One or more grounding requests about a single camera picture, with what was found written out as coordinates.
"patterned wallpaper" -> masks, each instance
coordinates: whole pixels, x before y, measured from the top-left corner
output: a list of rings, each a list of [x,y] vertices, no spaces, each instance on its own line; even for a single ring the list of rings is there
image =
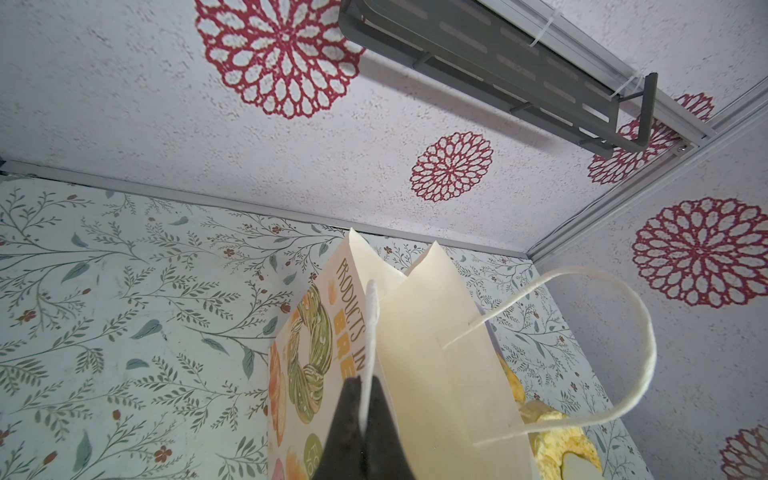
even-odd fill
[[[266,478],[267,352],[344,234],[6,178],[0,478]],[[401,270],[427,247],[365,238]],[[538,275],[528,260],[446,250],[485,310]],[[492,329],[529,399],[610,408],[545,287]],[[652,479],[621,420],[587,431],[606,479]]]
[[[543,270],[594,265],[646,301],[657,375],[625,422],[657,478],[768,475],[768,123],[637,205]],[[582,280],[553,297],[609,395],[639,358],[627,307]]]
[[[675,139],[593,157],[363,51],[339,3],[4,2],[0,155],[527,250]],[[768,74],[760,0],[562,7],[704,120]]]

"green braided bread illustration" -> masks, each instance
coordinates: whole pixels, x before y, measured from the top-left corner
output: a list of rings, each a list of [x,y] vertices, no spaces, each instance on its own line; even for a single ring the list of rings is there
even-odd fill
[[[310,331],[310,362],[299,365],[302,327]],[[302,422],[312,422],[323,401],[323,377],[331,366],[331,321],[315,285],[301,299],[290,319],[288,395]]]

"teal leaf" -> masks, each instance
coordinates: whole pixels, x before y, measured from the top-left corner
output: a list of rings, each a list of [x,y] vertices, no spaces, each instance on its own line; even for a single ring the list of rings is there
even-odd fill
[[[226,353],[227,355],[229,355],[229,353],[228,353],[228,352],[227,352],[227,351],[224,349],[224,347],[223,347],[223,346],[221,346],[221,344],[220,344],[220,343],[218,343],[218,342],[217,342],[216,340],[214,340],[214,339],[203,339],[203,343],[205,343],[206,345],[208,345],[210,348],[212,348],[212,349],[214,349],[214,350],[218,350],[218,351],[220,351],[220,352],[224,352],[224,353]]]
[[[80,240],[80,237],[78,237],[77,234],[72,235],[72,243],[74,243],[75,246],[82,247],[82,248],[85,248],[88,246],[87,243],[85,243],[83,240]]]
[[[277,326],[277,317],[271,319],[261,330],[261,333],[264,335],[271,335],[272,332],[275,331],[275,327]]]
[[[247,379],[253,374],[253,350],[243,347],[243,371]]]
[[[80,276],[83,273],[87,272],[89,268],[91,268],[90,265],[88,265],[85,262],[80,262],[77,265],[73,266],[72,269],[69,270],[66,275],[64,275],[64,278],[61,279],[61,282],[64,283],[69,279],[73,279],[76,276]]]
[[[128,360],[128,363],[125,364],[126,370],[133,370],[133,369],[143,369],[144,367],[148,367],[149,363],[146,363],[142,359],[130,359]]]
[[[147,335],[152,335],[153,333],[157,333],[163,329],[163,326],[160,324],[159,320],[150,320],[144,324],[144,326],[141,327],[141,329],[136,332],[131,338],[134,340],[138,340],[141,338],[144,338]]]
[[[88,432],[83,430],[83,439],[78,445],[78,450],[74,454],[74,467],[73,472],[79,472],[88,464],[88,460],[91,459],[91,453],[94,449],[91,447],[91,441],[88,440]]]
[[[595,437],[598,439],[598,445],[600,446],[600,450],[602,450],[603,453],[605,453],[605,445],[603,445],[603,441],[600,440],[600,436],[596,435]]]
[[[544,358],[547,358],[547,356],[544,354],[544,349],[541,348],[541,344],[536,340],[534,340],[533,343],[536,344],[536,348],[538,349],[538,352],[541,354],[541,356],[543,356]]]

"floral tablecloth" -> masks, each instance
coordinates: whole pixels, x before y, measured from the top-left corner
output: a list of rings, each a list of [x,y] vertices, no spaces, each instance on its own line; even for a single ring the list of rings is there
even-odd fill
[[[265,478],[267,349],[345,231],[35,178],[0,184],[0,480]],[[424,243],[364,235],[404,270]],[[484,309],[530,260],[447,249]],[[611,404],[546,288],[493,322],[528,398]],[[621,421],[608,479],[651,478]]]

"red floral pattern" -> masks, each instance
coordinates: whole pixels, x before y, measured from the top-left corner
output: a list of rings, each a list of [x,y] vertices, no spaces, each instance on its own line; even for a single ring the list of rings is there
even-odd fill
[[[736,199],[665,208],[632,248],[640,275],[671,299],[720,308],[768,295],[768,215]]]
[[[728,446],[720,450],[720,469],[727,480],[768,478],[768,429],[762,425],[741,429],[737,435],[726,437],[725,442]]]
[[[311,117],[346,94],[362,47],[338,25],[340,0],[195,0],[206,58],[267,114]]]
[[[677,101],[702,121],[709,120],[715,108],[714,103],[712,103],[712,97],[707,97],[703,93],[697,95],[685,94],[679,97]],[[640,120],[635,118],[630,123],[619,128],[619,134],[634,141],[637,140],[639,130]],[[633,153],[617,148],[611,158],[595,155],[592,157],[592,163],[589,165],[589,177],[596,184],[617,184],[636,170],[640,170],[650,163],[678,140],[680,140],[680,137],[676,131],[660,121],[654,120],[650,130],[650,142],[645,151]]]
[[[471,131],[456,132],[430,145],[411,169],[416,195],[438,202],[468,192],[488,173],[491,142]]]

